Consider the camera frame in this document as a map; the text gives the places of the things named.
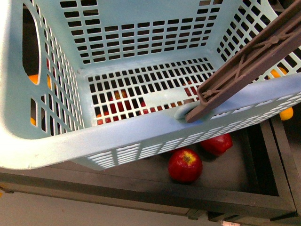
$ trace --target brown handle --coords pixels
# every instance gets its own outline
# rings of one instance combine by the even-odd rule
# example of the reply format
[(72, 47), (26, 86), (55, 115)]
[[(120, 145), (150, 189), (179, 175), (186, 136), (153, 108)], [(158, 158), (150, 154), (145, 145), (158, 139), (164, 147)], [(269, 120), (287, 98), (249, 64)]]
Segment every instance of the brown handle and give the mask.
[(300, 45), (301, 0), (296, 0), (199, 86), (200, 105), (185, 116), (186, 121), (208, 114)]

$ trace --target plastic basket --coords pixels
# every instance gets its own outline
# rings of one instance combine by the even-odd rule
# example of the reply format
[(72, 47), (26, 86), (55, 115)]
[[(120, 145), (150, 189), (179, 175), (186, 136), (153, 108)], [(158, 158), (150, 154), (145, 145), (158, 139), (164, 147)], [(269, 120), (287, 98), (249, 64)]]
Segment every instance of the plastic basket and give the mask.
[[(38, 84), (23, 67), (24, 8), (38, 34)], [(297, 49), (273, 67), (294, 75), (264, 81), (270, 69), (206, 117), (182, 119), (198, 85), (276, 18), (266, 0), (7, 0), (0, 15), (0, 167), (73, 160), (102, 170), (301, 101)]]

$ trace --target red apple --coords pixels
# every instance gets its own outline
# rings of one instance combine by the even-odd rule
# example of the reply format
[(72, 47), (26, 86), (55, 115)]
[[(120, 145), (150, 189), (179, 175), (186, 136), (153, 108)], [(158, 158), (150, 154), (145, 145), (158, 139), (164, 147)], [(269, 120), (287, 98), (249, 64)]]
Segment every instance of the red apple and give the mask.
[(199, 178), (203, 164), (193, 150), (185, 148), (175, 152), (168, 162), (168, 172), (172, 179), (180, 183), (191, 183)]
[[(98, 114), (96, 117), (97, 118), (100, 118), (102, 116), (102, 114)], [(111, 119), (110, 118), (106, 118), (105, 119), (105, 123), (109, 123), (109, 122), (111, 122)], [(102, 119), (100, 119), (100, 120), (97, 120), (97, 125), (103, 125), (103, 120)]]
[(205, 149), (205, 151), (214, 154), (215, 156), (221, 156), (233, 146), (233, 142), (230, 134), (226, 133), (224, 135), (201, 141), (200, 145)]

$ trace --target floor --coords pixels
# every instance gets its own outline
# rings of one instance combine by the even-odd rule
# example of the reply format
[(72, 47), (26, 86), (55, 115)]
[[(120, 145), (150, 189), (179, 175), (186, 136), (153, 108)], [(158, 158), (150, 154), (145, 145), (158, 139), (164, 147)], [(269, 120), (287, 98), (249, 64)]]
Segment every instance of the floor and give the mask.
[(0, 226), (220, 226), (196, 220), (32, 194), (2, 194)]

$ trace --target grid openings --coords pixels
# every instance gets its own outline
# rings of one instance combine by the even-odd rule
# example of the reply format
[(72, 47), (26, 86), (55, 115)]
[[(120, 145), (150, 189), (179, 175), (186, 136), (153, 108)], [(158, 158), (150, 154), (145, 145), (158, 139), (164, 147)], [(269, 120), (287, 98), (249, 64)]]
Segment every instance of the grid openings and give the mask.
[(135, 145), (117, 149), (116, 153), (117, 153), (118, 164), (120, 165), (126, 162), (136, 160), (139, 149), (140, 149), (140, 144), (135, 144)]
[(260, 1), (243, 1), (217, 48), (224, 62), (271, 22), (272, 19), (267, 18), (261, 8)]
[(152, 145), (152, 146), (143, 148), (139, 155), (139, 159), (144, 159), (144, 158), (155, 155), (156, 153), (158, 153), (158, 151), (160, 150), (160, 147), (162, 145), (163, 144), (157, 144), (157, 145)]
[[(260, 1), (251, 3), (251, 1), (245, 0), (244, 4), (240, 6), (217, 48), (217, 52), (224, 62), (242, 49), (243, 46), (273, 20), (272, 16), (268, 18), (260, 9)], [(271, 73), (272, 70), (275, 70), (279, 76), (286, 75), (280, 68), (284, 69), (288, 74), (299, 73), (301, 72), (300, 65), (301, 48), (297, 48), (259, 78), (254, 80), (254, 82), (274, 78)]]
[(84, 64), (205, 46), (221, 0), (200, 1), (189, 18), (105, 26), (96, 0), (61, 1)]
[(37, 115), (39, 116), (36, 126), (51, 136), (82, 129), (84, 125), (76, 74), (39, 6), (34, 3), (30, 7), (36, 10), (37, 25), (44, 31), (41, 36), (44, 40), (41, 51), (46, 56), (46, 61), (42, 65), (47, 71), (45, 77), (49, 88), (36, 100)]
[(117, 165), (114, 161), (112, 151), (102, 152), (100, 154), (90, 156), (88, 159), (101, 166), (103, 169)]
[[(213, 73), (204, 57), (88, 77), (97, 124), (181, 106), (185, 99), (197, 101), (199, 84)], [(144, 101), (144, 95), (173, 88), (183, 88), (186, 95), (163, 105)]]
[(174, 150), (177, 148), (177, 146), (180, 144), (180, 142), (183, 140), (183, 138), (167, 141), (160, 149), (158, 154), (163, 153), (163, 152), (168, 152), (171, 150)]

